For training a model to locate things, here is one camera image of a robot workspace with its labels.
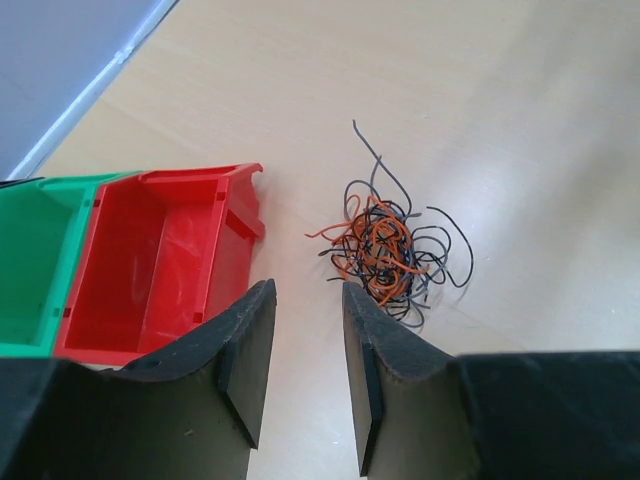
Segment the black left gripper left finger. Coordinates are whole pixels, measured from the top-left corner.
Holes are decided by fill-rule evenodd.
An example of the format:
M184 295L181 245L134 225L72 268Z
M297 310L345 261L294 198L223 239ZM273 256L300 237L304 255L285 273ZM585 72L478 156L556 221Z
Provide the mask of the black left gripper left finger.
M263 280L119 369L1 363L5 479L243 479L259 444L276 313Z

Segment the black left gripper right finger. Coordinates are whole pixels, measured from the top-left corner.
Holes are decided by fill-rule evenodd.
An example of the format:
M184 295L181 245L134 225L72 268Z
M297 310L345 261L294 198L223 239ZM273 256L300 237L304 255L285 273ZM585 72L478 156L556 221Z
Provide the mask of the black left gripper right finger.
M452 356L342 288L367 479L635 479L635 351Z

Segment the red plastic bin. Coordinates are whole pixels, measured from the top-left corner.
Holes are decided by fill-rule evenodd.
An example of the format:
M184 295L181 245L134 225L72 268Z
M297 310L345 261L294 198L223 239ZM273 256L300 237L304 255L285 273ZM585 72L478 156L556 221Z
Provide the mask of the red plastic bin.
M248 289L263 239L258 163L153 170L99 187L53 353L124 366Z

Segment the green plastic bin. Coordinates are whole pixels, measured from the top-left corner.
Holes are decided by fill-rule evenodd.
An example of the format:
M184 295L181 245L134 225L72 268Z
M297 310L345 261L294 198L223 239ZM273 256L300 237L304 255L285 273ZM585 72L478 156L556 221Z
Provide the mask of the green plastic bin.
M1 189L1 355L48 357L98 188L128 172L48 177Z

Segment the black plastic bin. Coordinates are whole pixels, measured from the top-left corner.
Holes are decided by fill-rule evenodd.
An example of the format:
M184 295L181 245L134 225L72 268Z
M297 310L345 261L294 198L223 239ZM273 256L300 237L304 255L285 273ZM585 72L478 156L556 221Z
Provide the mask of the black plastic bin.
M13 186L29 183L29 182L32 182L32 181L42 180L43 178L44 177L34 177L34 178L23 178L23 179L13 179L13 180L2 180L0 182L0 188L1 189L9 188L9 187L13 187Z

